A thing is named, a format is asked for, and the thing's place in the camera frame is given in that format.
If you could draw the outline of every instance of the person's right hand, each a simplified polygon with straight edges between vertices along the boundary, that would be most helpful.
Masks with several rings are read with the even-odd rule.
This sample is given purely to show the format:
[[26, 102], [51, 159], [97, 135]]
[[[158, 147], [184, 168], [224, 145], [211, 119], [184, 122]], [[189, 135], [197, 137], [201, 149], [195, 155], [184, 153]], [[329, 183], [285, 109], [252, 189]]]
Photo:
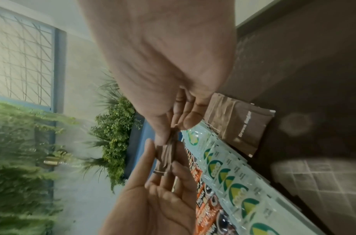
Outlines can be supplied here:
[[232, 70], [234, 0], [79, 2], [122, 92], [163, 142], [171, 124], [202, 120]]

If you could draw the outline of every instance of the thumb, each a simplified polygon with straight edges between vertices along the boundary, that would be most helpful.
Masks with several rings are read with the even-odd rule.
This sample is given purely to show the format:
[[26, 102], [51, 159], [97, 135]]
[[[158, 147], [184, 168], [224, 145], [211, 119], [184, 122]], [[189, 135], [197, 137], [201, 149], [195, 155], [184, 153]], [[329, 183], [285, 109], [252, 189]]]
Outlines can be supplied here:
[[125, 185], [125, 190], [133, 189], [136, 187], [144, 187], [148, 176], [150, 175], [151, 168], [155, 161], [155, 144], [152, 139], [147, 139], [144, 144], [144, 152], [134, 168], [129, 180]]

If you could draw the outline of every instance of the green plant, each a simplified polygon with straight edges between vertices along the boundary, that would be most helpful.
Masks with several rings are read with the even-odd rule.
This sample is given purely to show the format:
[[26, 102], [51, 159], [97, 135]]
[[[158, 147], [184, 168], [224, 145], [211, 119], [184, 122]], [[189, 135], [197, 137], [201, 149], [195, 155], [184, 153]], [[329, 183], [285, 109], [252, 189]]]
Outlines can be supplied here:
[[125, 185], [124, 168], [130, 131], [133, 125], [141, 128], [142, 124], [135, 119], [135, 109], [128, 99], [120, 94], [115, 81], [109, 81], [100, 87], [104, 91], [107, 112], [96, 117], [97, 125], [90, 134], [97, 137], [91, 143], [93, 147], [102, 147], [101, 159], [89, 159], [84, 163], [84, 170], [99, 166], [107, 169], [111, 190], [116, 185]]
[[0, 102], [0, 235], [44, 235], [61, 211], [51, 196], [56, 175], [38, 166], [55, 147], [38, 134], [62, 132], [56, 121], [75, 122]]

